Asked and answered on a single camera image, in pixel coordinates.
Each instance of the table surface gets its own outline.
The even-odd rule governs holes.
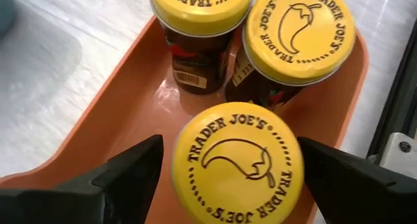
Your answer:
[[[364,157],[417,18],[417,0],[345,0],[370,67],[342,150]],[[45,162],[152,16],[149,0],[16,0],[0,40],[0,176]]]

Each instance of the yellow lid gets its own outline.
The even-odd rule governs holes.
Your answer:
[[[290,85],[331,74],[356,40],[343,0],[258,0],[245,30],[246,51],[260,73]]]
[[[284,121],[263,107],[231,102],[200,113],[183,129],[172,179],[200,223],[277,224],[298,200],[304,166]]]
[[[155,14],[172,29],[194,36],[227,32],[244,19],[251,0],[151,0]]]

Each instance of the plastic tray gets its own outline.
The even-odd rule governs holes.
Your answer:
[[[229,75],[240,39],[232,48]],[[299,136],[339,147],[368,68],[358,35],[351,56],[327,80],[303,89],[279,112]],[[181,128],[223,102],[223,89],[194,96],[177,88],[164,32],[152,18],[52,158],[40,167],[0,179],[0,188],[52,188],[104,163],[150,135],[164,137],[162,175],[146,223],[192,223],[171,185],[171,153]],[[311,221],[316,211],[304,186],[286,223]]]

